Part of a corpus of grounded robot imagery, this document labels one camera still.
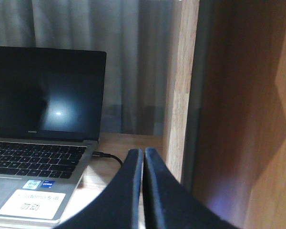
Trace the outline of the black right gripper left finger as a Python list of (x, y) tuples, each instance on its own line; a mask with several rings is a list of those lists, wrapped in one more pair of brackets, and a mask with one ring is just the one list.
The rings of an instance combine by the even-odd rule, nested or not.
[(117, 174), (89, 205), (58, 229), (137, 229), (143, 153), (130, 149)]

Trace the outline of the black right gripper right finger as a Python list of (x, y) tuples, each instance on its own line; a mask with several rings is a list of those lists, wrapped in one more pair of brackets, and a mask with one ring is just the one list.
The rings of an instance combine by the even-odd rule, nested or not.
[(193, 198), (152, 147), (144, 156), (144, 216), (147, 229), (235, 228)]

